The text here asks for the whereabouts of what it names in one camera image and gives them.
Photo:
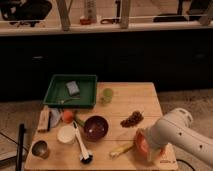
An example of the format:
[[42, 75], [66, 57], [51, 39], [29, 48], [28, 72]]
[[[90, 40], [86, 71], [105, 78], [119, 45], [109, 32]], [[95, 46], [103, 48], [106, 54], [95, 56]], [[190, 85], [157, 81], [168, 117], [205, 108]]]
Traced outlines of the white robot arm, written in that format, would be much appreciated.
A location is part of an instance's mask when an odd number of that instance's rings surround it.
[[192, 122], [190, 112], [174, 108], [145, 129], [148, 146], [161, 149], [171, 143], [213, 167], [213, 139], [192, 130]]

